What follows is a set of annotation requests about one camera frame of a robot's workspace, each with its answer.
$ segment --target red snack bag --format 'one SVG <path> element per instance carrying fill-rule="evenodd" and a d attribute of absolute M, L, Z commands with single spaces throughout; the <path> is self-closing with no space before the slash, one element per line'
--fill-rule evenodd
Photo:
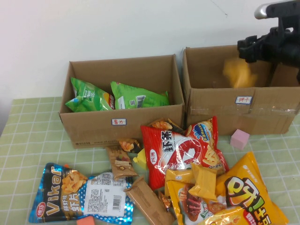
<path fill-rule="evenodd" d="M 217 148 L 218 124 L 216 116 L 207 121 L 190 125 L 185 136 L 199 140 L 203 146 L 200 158 L 202 166 L 216 169 L 217 175 L 229 170 L 222 152 Z"/>
<path fill-rule="evenodd" d="M 191 163 L 218 170 L 222 174 L 228 165 L 217 149 L 217 119 L 191 125 L 187 136 L 170 130 L 141 126 L 147 166 L 149 186 L 152 190 L 165 184 L 167 169 L 183 170 L 191 168 Z"/>
<path fill-rule="evenodd" d="M 200 163 L 202 146 L 198 140 L 170 130 L 147 126 L 141 126 L 141 130 L 152 190 L 165 185 L 167 169 L 183 170 L 191 168 L 192 162 Z"/>

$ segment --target green snack bag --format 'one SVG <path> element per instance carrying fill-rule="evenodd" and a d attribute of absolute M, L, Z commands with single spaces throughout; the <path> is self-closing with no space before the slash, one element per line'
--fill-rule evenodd
<path fill-rule="evenodd" d="M 118 82 L 111 82 L 112 92 L 116 98 L 116 109 L 135 109 L 169 105 L 168 92 L 160 95 L 152 91 L 136 88 Z"/>
<path fill-rule="evenodd" d="M 66 102 L 73 112 L 104 111 L 114 109 L 114 97 L 95 85 L 71 77 L 75 98 Z"/>

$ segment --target blue snack bag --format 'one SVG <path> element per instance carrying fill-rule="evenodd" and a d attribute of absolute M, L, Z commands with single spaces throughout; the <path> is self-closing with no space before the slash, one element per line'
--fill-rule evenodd
<path fill-rule="evenodd" d="M 123 190 L 131 185 L 131 178 L 114 181 L 112 172 L 87 178 L 77 170 L 48 163 L 29 222 L 45 223 L 93 216 L 112 224 L 130 225 L 134 204 Z"/>

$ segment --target nutrition label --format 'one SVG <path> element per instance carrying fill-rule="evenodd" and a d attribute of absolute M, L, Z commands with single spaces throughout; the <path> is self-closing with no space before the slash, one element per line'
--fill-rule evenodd
<path fill-rule="evenodd" d="M 126 194 L 126 180 L 113 180 L 113 173 L 103 173 L 88 181 L 84 215 L 99 214 L 101 216 L 122 217 Z"/>

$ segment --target barcode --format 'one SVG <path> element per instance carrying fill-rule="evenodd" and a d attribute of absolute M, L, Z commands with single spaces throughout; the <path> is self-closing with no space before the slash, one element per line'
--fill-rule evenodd
<path fill-rule="evenodd" d="M 120 210 L 121 209 L 121 199 L 122 199 L 122 197 L 120 195 L 113 196 L 112 210 Z"/>
<path fill-rule="evenodd" d="M 104 173 L 104 174 L 102 174 L 102 177 L 103 177 L 104 179 L 110 179 L 110 178 L 111 178 L 111 175 L 110 175 L 109 173 Z"/>
<path fill-rule="evenodd" d="M 101 179 L 101 184 L 102 184 L 102 185 L 110 185 L 110 184 L 111 184 L 111 180 L 108 180 L 108 179 Z"/>
<path fill-rule="evenodd" d="M 141 108 L 143 104 L 143 100 L 146 98 L 145 95 L 136 96 L 137 108 Z"/>

